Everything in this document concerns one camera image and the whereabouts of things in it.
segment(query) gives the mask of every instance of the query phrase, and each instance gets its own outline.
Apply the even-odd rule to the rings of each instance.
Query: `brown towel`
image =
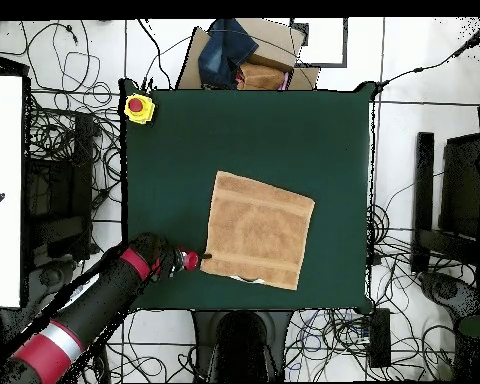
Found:
[[[242,73],[237,85],[238,90],[277,90],[284,81],[284,73],[267,66],[243,63]]]
[[[202,261],[201,270],[297,290],[314,204],[299,194],[217,172],[206,246],[212,258]]]

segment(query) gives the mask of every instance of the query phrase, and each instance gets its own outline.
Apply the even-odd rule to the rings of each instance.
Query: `yellow button base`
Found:
[[[128,104],[132,99],[138,99],[141,101],[142,110],[140,112],[133,112],[128,108]],[[155,104],[149,97],[142,96],[140,94],[133,94],[132,96],[128,96],[126,98],[124,113],[132,122],[136,122],[137,124],[145,124],[146,122],[151,121],[154,111]]]

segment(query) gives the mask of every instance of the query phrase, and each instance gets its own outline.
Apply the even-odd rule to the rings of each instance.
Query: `red button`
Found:
[[[128,102],[128,108],[132,112],[140,112],[143,108],[142,102],[139,99],[131,99]]]

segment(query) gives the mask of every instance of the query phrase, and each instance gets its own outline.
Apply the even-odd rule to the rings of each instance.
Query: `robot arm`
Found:
[[[56,383],[114,315],[131,305],[150,277],[191,271],[199,261],[195,252],[173,248],[152,233],[141,234],[120,255],[110,252],[98,280],[9,358],[0,383]]]

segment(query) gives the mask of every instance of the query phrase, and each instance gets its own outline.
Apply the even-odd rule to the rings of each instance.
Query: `table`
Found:
[[[126,96],[140,93],[121,81]],[[126,122],[123,240],[140,232],[204,251],[218,170],[311,197],[297,291],[203,272],[150,284],[134,308],[301,309],[358,307],[365,297],[369,101],[354,92],[156,90],[148,125]]]

